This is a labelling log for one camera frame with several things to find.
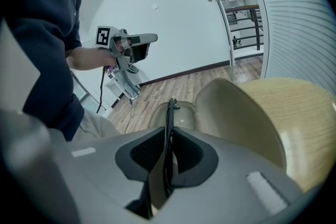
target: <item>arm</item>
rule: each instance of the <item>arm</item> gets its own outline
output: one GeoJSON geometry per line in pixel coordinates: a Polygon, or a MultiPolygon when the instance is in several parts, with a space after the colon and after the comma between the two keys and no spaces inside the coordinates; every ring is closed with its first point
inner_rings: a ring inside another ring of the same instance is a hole
{"type": "Polygon", "coordinates": [[[103,66],[116,66],[117,63],[108,50],[103,48],[82,48],[79,38],[80,5],[81,0],[76,0],[76,22],[64,42],[69,67],[77,70],[90,70],[103,66]]]}
{"type": "Polygon", "coordinates": [[[111,53],[103,48],[77,47],[69,52],[67,62],[70,68],[77,70],[117,65],[111,53]]]}

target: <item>black railing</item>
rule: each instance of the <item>black railing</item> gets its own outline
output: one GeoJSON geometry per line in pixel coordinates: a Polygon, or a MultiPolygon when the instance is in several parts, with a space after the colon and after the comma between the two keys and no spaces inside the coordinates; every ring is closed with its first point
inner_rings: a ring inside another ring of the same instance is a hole
{"type": "Polygon", "coordinates": [[[237,24],[237,22],[241,21],[241,20],[251,20],[254,23],[254,26],[234,29],[234,30],[231,30],[231,32],[246,30],[246,29],[253,29],[253,28],[256,30],[256,34],[254,36],[234,38],[233,39],[234,49],[237,50],[237,49],[257,46],[257,50],[260,50],[260,45],[264,44],[264,43],[260,42],[260,37],[263,37],[264,35],[260,34],[260,31],[259,31],[259,29],[262,30],[262,28],[263,28],[262,27],[263,26],[262,25],[263,21],[261,20],[261,14],[260,14],[259,6],[258,5],[253,5],[253,6],[228,8],[228,9],[225,10],[225,12],[226,12],[226,15],[227,15],[227,19],[229,21],[229,25],[237,24]],[[250,17],[237,19],[236,14],[238,12],[243,11],[243,10],[248,10],[249,11],[248,15],[250,15],[250,17]],[[245,45],[245,46],[239,46],[238,45],[242,39],[247,39],[247,38],[256,38],[257,43],[256,44],[251,44],[251,45],[245,45]]]}

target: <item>gray pants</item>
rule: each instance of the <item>gray pants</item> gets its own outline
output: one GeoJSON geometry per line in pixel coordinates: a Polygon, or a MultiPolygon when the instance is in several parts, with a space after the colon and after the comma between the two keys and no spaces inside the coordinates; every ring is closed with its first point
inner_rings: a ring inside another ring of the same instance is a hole
{"type": "Polygon", "coordinates": [[[72,141],[88,141],[98,138],[120,135],[109,120],[85,110],[84,117],[72,141]]]}
{"type": "Polygon", "coordinates": [[[133,99],[135,98],[138,94],[128,85],[127,81],[125,80],[124,76],[122,73],[114,73],[113,74],[117,81],[124,87],[125,91],[129,94],[129,96],[133,99]]]}

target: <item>white wall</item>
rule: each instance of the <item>white wall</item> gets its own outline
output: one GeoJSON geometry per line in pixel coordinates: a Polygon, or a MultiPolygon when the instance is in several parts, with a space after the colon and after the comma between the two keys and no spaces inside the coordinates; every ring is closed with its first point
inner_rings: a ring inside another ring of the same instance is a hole
{"type": "Polygon", "coordinates": [[[90,36],[84,27],[79,28],[79,36],[83,47],[89,47],[90,45],[93,45],[95,37],[90,36]]]}
{"type": "Polygon", "coordinates": [[[207,0],[104,0],[90,27],[125,28],[159,37],[136,64],[139,82],[229,60],[225,25],[216,2],[207,0]]]}
{"type": "MultiPolygon", "coordinates": [[[[241,12],[236,13],[236,16],[237,16],[237,19],[246,18],[246,16],[241,12]]],[[[240,21],[237,22],[236,25],[230,25],[230,29],[231,30],[236,30],[236,29],[251,27],[251,26],[254,26],[254,23],[251,20],[240,20],[240,21]]],[[[249,36],[255,36],[256,35],[256,30],[254,28],[240,30],[238,32],[239,32],[240,37],[249,37],[249,36]]],[[[261,35],[264,34],[264,32],[260,28],[259,28],[259,33],[261,35]]],[[[235,34],[235,32],[232,32],[232,36],[236,36],[236,38],[238,38],[238,36],[235,34]]],[[[257,43],[257,38],[254,37],[254,38],[242,39],[241,43],[242,43],[242,46],[256,44],[257,43]]],[[[260,37],[260,43],[264,43],[264,37],[260,37]]]]}

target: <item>person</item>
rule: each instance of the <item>person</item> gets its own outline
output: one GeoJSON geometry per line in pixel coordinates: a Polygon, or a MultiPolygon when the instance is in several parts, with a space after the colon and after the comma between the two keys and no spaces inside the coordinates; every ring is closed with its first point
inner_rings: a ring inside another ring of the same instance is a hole
{"type": "Polygon", "coordinates": [[[62,131],[66,141],[119,134],[110,121],[85,111],[73,94],[70,68],[116,66],[108,50],[81,46],[81,0],[13,2],[15,8],[4,14],[5,19],[25,54],[40,71],[24,112],[37,117],[48,128],[62,131]]]}
{"type": "Polygon", "coordinates": [[[236,36],[233,36],[233,47],[234,47],[234,49],[237,48],[237,43],[238,43],[238,40],[236,40],[236,36]]]}

